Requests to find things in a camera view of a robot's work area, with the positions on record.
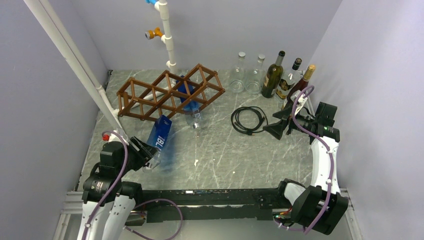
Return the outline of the blue labelled clear bottle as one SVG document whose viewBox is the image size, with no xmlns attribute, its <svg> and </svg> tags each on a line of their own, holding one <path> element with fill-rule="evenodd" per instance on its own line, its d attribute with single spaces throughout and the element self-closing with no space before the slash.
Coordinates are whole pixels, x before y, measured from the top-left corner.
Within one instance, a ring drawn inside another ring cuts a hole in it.
<svg viewBox="0 0 424 240">
<path fill-rule="evenodd" d="M 154 154 L 153 158 L 149 160 L 146 165 L 142 168 L 145 173 L 151 172 L 156 168 L 162 161 L 164 150 L 167 140 L 172 128 L 172 121 L 165 115 L 161 115 L 155 122 L 150 132 L 150 135 L 146 141 L 149 146 L 154 147 L 157 153 Z"/>
</svg>

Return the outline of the dark bottle gold foil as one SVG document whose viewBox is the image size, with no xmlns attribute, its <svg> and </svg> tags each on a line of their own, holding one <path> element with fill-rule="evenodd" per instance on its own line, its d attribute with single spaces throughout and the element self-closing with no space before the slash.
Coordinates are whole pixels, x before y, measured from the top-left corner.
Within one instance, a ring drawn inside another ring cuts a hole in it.
<svg viewBox="0 0 424 240">
<path fill-rule="evenodd" d="M 314 64 L 311 64 L 308 66 L 306 72 L 304 73 L 303 77 L 300 79 L 300 81 L 298 81 L 290 90 L 290 92 L 288 93 L 285 101 L 282 104 L 281 110 L 285 110 L 288 108 L 288 105 L 290 103 L 292 103 L 293 101 L 291 100 L 292 95 L 296 92 L 296 91 L 302 91 L 303 89 L 305 89 L 308 84 L 309 81 L 314 73 L 314 71 L 316 70 L 316 66 Z"/>
</svg>

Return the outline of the clear bottle black cap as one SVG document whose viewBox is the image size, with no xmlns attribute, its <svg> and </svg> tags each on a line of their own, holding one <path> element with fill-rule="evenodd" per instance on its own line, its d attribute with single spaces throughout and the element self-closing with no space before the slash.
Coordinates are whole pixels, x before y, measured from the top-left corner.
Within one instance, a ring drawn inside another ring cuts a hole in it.
<svg viewBox="0 0 424 240">
<path fill-rule="evenodd" d="M 280 103 L 286 99 L 291 88 L 302 78 L 299 72 L 301 64 L 302 59 L 298 57 L 295 59 L 292 67 L 284 71 L 274 96 Z"/>
</svg>

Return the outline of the clear glass bottle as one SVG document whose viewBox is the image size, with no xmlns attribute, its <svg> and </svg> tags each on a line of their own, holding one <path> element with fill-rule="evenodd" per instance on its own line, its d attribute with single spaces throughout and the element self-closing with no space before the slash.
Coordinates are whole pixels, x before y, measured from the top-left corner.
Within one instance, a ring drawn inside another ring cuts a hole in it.
<svg viewBox="0 0 424 240">
<path fill-rule="evenodd" d="M 238 53 L 238 59 L 233 68 L 230 71 L 230 83 L 229 88 L 233 93 L 240 93 L 245 89 L 244 82 L 244 63 L 246 53 L 240 51 Z"/>
<path fill-rule="evenodd" d="M 251 94 L 258 94 L 261 90 L 265 58 L 264 54 L 259 54 L 252 68 L 246 72 L 245 90 Z"/>
</svg>

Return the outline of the olive green bottle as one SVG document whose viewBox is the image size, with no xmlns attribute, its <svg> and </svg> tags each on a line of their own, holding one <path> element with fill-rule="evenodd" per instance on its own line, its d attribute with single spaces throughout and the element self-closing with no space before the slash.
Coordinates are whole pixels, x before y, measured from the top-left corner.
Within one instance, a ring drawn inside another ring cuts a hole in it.
<svg viewBox="0 0 424 240">
<path fill-rule="evenodd" d="M 284 73 L 282 62 L 285 55 L 285 51 L 279 51 L 275 63 L 271 64 L 266 71 L 260 91 L 261 95 L 265 98 L 272 98 L 276 93 L 277 86 Z"/>
</svg>

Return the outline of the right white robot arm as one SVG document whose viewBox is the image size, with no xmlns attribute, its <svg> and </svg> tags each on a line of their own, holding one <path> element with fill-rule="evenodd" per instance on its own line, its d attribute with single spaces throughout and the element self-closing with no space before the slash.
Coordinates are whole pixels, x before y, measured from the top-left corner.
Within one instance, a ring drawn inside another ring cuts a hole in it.
<svg viewBox="0 0 424 240">
<path fill-rule="evenodd" d="M 293 130 L 310 135 L 312 150 L 312 177 L 309 186 L 285 179 L 282 189 L 275 194 L 276 203 L 287 208 L 291 205 L 289 220 L 299 224 L 304 230 L 312 230 L 325 235 L 332 233 L 344 213 L 349 200 L 341 195 L 337 180 L 337 151 L 340 131 L 334 127 L 337 106 L 320 102 L 315 115 L 308 118 L 302 115 L 291 117 L 291 109 L 273 113 L 279 121 L 268 124 L 263 130 L 280 140 L 283 134 Z"/>
</svg>

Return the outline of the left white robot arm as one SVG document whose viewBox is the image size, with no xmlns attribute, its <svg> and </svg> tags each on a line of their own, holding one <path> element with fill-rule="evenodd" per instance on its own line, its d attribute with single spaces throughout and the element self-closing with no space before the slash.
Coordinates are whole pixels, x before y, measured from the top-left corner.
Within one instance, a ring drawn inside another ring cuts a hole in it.
<svg viewBox="0 0 424 240">
<path fill-rule="evenodd" d="M 130 171 L 147 167 L 159 149 L 136 137 L 105 135 L 100 160 L 82 185 L 82 217 L 77 239 L 116 240 L 132 210 L 144 203 L 142 186 L 123 181 Z"/>
</svg>

